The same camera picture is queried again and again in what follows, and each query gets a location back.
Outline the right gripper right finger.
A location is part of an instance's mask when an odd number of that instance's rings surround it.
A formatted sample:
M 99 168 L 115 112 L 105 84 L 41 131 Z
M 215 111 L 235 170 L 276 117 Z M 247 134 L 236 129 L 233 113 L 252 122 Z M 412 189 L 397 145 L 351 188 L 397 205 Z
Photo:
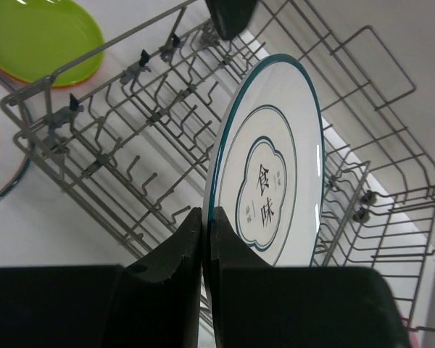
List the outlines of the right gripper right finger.
M 218 347 L 408 347 L 388 283 L 363 267 L 275 268 L 210 221 L 210 307 Z

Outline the lime green plate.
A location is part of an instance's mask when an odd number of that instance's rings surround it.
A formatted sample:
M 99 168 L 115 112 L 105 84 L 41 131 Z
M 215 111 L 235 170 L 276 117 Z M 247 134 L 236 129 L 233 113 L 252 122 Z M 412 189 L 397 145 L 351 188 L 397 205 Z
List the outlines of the lime green plate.
M 17 80 L 31 83 L 103 44 L 74 1 L 0 1 L 0 70 Z

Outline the grey wire dish rack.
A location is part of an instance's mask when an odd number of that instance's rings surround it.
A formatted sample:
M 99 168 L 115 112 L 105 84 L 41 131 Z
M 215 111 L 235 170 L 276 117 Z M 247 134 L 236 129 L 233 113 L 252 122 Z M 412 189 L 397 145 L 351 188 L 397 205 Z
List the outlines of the grey wire dish rack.
M 314 84 L 324 135 L 311 263 L 380 272 L 411 336 L 435 347 L 435 161 L 399 111 L 415 81 L 373 27 L 344 36 L 314 1 L 261 1 L 250 29 L 226 43 L 202 1 L 183 1 L 101 51 L 113 49 L 123 61 L 77 92 L 75 111 L 47 80 L 7 97 L 4 109 L 16 117 L 45 99 L 16 145 L 29 138 L 30 158 L 126 251 L 145 255 L 207 198 L 233 95 L 264 58 L 289 54 Z

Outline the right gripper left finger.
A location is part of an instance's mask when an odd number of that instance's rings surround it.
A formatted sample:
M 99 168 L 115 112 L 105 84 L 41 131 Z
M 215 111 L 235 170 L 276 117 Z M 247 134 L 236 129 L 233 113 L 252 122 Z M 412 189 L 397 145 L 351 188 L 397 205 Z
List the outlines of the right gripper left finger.
M 0 268 L 0 347 L 195 347 L 201 218 L 127 267 Z

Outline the plain white plate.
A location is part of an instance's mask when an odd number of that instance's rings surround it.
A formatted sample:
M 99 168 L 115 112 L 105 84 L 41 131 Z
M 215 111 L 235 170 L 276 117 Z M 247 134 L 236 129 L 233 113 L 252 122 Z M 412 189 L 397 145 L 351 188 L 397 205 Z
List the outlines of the plain white plate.
M 308 266 L 323 207 L 325 141 L 320 103 L 289 54 L 261 59 L 225 111 L 212 148 L 202 224 L 222 208 L 233 232 L 271 266 Z

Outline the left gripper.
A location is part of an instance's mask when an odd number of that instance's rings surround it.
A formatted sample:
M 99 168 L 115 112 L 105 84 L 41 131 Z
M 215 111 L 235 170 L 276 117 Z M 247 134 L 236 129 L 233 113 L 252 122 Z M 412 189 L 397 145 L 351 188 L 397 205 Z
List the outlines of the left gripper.
M 223 40 L 233 40 L 247 29 L 258 0 L 206 0 L 212 23 Z

